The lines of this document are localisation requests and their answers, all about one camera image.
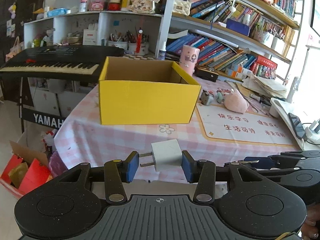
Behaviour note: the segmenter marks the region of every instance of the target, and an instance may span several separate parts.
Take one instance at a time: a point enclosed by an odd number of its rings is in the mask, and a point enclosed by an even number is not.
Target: pink cup
[[[183,49],[180,56],[179,65],[187,72],[190,76],[192,76],[193,71],[195,69],[198,56],[199,56],[199,49],[183,45]]]

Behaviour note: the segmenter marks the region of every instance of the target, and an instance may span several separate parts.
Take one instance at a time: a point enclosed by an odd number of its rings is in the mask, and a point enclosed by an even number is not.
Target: checkered board
[[[154,57],[146,57],[146,56],[131,55],[131,54],[124,55],[123,57],[129,58],[129,59],[137,59],[137,60],[139,60],[139,59],[146,59],[146,60],[155,59]]]

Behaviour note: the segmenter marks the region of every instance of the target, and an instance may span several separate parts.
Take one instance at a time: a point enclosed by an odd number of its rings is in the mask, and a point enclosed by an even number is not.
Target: black phone
[[[289,113],[288,115],[290,118],[292,128],[294,130],[294,133],[296,134],[296,137],[299,139],[304,139],[306,137],[305,136],[306,133],[304,132],[304,128],[299,117],[291,113]]]

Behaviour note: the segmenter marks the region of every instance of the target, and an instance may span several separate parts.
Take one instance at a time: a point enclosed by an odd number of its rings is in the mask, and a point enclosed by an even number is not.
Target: white handbag
[[[188,16],[190,14],[191,2],[189,0],[174,0],[172,12]]]

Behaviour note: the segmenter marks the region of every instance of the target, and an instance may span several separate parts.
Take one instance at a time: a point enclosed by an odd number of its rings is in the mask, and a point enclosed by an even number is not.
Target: tablecloth
[[[231,86],[226,82],[217,80],[214,83],[197,77],[195,79],[205,90],[231,90]],[[282,151],[298,150],[295,144],[267,146],[232,140],[208,140],[201,132],[196,110],[187,124],[100,125],[98,98],[96,86],[71,112],[55,136],[57,151],[68,168],[82,162],[89,162],[92,167],[96,167],[113,159],[124,160],[133,150],[139,153],[150,152],[151,143],[169,139],[177,139],[180,148],[188,150],[195,160],[210,160],[218,166],[246,156],[268,156]],[[251,103],[261,109],[258,102],[253,100]],[[152,161],[152,157],[140,159],[140,163],[148,161]],[[181,168],[156,172],[153,166],[140,167],[135,179],[186,183]]]

